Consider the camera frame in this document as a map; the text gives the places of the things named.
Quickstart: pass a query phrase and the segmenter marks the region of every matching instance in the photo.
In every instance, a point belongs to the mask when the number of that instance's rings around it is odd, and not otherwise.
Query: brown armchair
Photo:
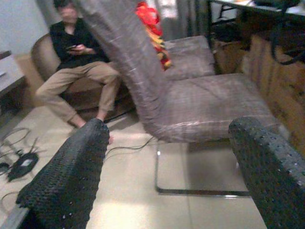
[[[44,81],[56,72],[60,60],[53,49],[49,34],[36,41],[31,50],[31,58]],[[102,87],[103,85],[95,81],[82,78],[73,83],[61,96],[78,111],[82,118],[89,120],[98,111]],[[115,118],[134,108],[132,98],[124,83],[119,89],[114,104],[114,112],[109,113],[106,120]]]

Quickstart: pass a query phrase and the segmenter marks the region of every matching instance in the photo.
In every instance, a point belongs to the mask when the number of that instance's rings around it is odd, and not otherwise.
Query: black shirt
[[[109,62],[108,57],[90,34],[83,20],[80,18],[78,18],[75,24],[74,35],[70,35],[65,31],[62,21],[51,25],[50,35],[53,47],[61,60],[57,70],[63,68],[75,68],[95,61]],[[83,44],[87,48],[94,49],[96,54],[71,55],[67,52],[67,47],[78,44]]]

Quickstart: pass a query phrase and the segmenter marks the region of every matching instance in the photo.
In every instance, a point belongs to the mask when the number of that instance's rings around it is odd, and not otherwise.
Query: khaki pants
[[[41,99],[62,120],[69,121],[77,113],[59,95],[66,91],[76,80],[88,77],[104,84],[99,109],[105,112],[113,109],[114,99],[121,85],[120,73],[111,63],[93,62],[76,68],[61,69],[52,75],[36,92]]]

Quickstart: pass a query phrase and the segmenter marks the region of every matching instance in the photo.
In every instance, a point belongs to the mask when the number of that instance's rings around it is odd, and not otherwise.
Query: smartphone
[[[72,45],[66,48],[66,50],[70,51],[71,49],[74,49],[77,45]]]

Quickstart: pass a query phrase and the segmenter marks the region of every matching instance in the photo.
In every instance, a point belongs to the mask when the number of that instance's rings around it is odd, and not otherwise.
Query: bare foot
[[[79,129],[86,124],[86,121],[83,120],[78,114],[76,114],[72,119],[68,121],[68,123]]]
[[[98,118],[98,119],[100,119],[100,120],[102,120],[104,122],[104,119],[105,119],[106,115],[107,115],[106,111],[99,110],[96,118]]]
[[[114,141],[114,138],[112,135],[110,135],[109,140],[108,140],[108,144],[111,145]]]

